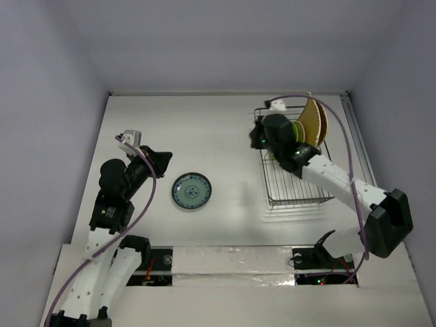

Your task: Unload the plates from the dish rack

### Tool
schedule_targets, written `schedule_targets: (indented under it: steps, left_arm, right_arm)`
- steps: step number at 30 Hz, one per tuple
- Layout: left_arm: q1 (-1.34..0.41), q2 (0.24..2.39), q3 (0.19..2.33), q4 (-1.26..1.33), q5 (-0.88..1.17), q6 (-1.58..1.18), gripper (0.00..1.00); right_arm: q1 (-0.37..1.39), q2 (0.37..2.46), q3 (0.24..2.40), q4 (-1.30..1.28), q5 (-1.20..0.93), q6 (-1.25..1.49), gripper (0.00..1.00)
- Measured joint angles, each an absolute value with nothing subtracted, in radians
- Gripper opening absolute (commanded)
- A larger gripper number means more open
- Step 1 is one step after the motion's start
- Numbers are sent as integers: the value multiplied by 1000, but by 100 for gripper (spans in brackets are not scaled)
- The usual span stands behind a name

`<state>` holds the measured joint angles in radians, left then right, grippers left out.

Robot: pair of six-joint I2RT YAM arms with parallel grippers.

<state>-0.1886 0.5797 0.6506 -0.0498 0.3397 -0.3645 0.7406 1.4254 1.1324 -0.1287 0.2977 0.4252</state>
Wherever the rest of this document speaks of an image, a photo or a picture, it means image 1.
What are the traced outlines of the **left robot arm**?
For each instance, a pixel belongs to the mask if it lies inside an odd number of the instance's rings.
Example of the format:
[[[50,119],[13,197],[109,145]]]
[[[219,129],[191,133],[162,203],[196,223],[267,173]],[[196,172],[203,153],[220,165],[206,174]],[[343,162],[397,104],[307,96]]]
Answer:
[[[130,163],[102,164],[84,260],[55,296],[45,326],[111,326],[110,314],[133,272],[153,264],[149,239],[129,234],[139,222],[131,218],[131,199],[148,178],[157,186],[173,154],[122,145]]]

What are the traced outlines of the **blue patterned plate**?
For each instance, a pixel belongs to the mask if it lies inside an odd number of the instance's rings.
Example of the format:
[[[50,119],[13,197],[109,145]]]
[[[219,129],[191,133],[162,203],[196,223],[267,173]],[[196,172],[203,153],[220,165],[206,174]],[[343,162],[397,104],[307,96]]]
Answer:
[[[211,195],[211,182],[198,172],[180,175],[171,188],[174,203],[189,211],[202,208],[210,200]]]

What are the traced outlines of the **oval bamboo tray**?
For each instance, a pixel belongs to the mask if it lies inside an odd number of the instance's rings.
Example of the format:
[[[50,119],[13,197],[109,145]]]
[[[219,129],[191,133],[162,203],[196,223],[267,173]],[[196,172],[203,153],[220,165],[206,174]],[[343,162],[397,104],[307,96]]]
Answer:
[[[316,104],[320,112],[320,137],[318,140],[318,146],[320,146],[325,141],[328,132],[328,117],[325,107],[320,102],[316,102]]]

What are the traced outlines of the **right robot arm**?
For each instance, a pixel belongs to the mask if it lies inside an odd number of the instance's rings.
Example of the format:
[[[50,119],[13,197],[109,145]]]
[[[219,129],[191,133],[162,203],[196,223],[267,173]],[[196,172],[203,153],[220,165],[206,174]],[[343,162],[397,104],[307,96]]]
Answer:
[[[300,180],[321,187],[352,209],[358,225],[322,236],[313,251],[315,262],[329,267],[345,254],[373,254],[387,258],[412,231],[413,222],[406,194],[386,191],[355,178],[306,142],[296,139],[292,122],[278,113],[255,120],[249,137],[251,148],[266,149],[280,167]]]

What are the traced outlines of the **green plate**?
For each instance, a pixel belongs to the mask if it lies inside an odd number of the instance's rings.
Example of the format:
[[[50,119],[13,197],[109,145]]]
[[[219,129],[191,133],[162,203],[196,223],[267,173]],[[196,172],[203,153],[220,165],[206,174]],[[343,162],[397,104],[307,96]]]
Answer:
[[[295,139],[297,142],[305,142],[305,129],[300,121],[292,121]]]

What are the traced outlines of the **square bamboo tray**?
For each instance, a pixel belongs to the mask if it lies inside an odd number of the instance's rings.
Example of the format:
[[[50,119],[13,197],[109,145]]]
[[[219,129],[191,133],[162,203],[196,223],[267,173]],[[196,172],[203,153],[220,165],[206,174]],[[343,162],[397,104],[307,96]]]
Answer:
[[[318,148],[318,140],[320,137],[320,112],[316,102],[310,93],[307,93],[308,98],[304,110],[298,117],[305,129],[305,142],[311,146]]]

